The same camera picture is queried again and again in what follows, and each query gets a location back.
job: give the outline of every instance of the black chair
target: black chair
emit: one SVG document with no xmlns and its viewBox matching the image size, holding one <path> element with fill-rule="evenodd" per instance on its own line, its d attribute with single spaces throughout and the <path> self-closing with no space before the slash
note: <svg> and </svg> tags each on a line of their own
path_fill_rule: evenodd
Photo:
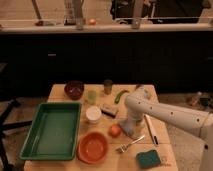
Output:
<svg viewBox="0 0 213 171">
<path fill-rule="evenodd" d="M 14 107 L 19 107 L 21 104 L 16 100 L 12 100 L 12 102 L 7 106 L 5 111 L 1 114 L 0 116 L 0 157 L 3 163 L 3 169 L 4 171 L 11 171 L 13 168 L 13 165 L 9 163 L 6 155 L 6 150 L 4 148 L 3 144 L 3 138 L 5 137 L 4 131 L 10 130 L 10 129 L 15 129 L 15 128 L 20 128 L 23 126 L 28 126 L 32 123 L 32 121 L 26 121 L 26 122 L 17 122 L 17 123 L 10 123 L 10 124 L 4 124 L 5 119 L 7 116 L 10 114 L 12 109 Z"/>
<path fill-rule="evenodd" d="M 17 122 L 17 123 L 10 123 L 4 124 L 4 121 L 12 111 L 14 107 L 19 107 L 21 104 L 15 99 L 12 88 L 10 86 L 10 81 L 6 79 L 2 72 L 0 72 L 0 101 L 11 101 L 9 105 L 6 107 L 4 112 L 0 115 L 0 157 L 3 163 L 3 170 L 4 171 L 11 171 L 13 165 L 9 163 L 6 155 L 6 150 L 3 144 L 3 138 L 6 136 L 4 131 L 20 128 L 23 126 L 28 126 L 31 124 L 32 121 L 27 122 Z"/>
</svg>

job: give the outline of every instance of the sponge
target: sponge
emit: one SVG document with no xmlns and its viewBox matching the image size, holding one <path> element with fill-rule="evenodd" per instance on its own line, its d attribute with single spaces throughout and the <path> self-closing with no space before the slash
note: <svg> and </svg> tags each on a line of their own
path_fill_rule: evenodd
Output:
<svg viewBox="0 0 213 171">
<path fill-rule="evenodd" d="M 160 158 L 156 150 L 140 152 L 136 155 L 136 159 L 141 169 L 147 169 L 161 164 Z"/>
</svg>

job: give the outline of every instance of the green plastic tray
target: green plastic tray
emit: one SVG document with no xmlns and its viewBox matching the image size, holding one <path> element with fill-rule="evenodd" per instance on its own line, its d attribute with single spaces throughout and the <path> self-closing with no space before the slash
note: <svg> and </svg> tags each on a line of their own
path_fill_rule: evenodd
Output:
<svg viewBox="0 0 213 171">
<path fill-rule="evenodd" d="M 80 103 L 39 105 L 22 147 L 22 160 L 72 160 L 75 155 Z"/>
</svg>

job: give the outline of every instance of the white container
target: white container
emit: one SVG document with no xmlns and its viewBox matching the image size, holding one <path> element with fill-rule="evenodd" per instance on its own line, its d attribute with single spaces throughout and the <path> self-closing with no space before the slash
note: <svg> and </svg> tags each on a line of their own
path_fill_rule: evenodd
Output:
<svg viewBox="0 0 213 171">
<path fill-rule="evenodd" d="M 98 123 L 101 116 L 101 109 L 97 106 L 91 106 L 86 110 L 86 117 L 90 123 Z"/>
</svg>

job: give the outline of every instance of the orange bowl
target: orange bowl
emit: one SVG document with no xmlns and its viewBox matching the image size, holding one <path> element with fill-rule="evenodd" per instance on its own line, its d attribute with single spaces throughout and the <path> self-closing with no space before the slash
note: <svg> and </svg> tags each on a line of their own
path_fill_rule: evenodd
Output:
<svg viewBox="0 0 213 171">
<path fill-rule="evenodd" d="M 107 152 L 107 139 L 99 132 L 88 133 L 78 143 L 78 158 L 88 164 L 103 161 Z"/>
<path fill-rule="evenodd" d="M 83 95 L 84 84 L 77 80 L 70 81 L 65 85 L 64 91 L 72 100 L 78 100 Z"/>
</svg>

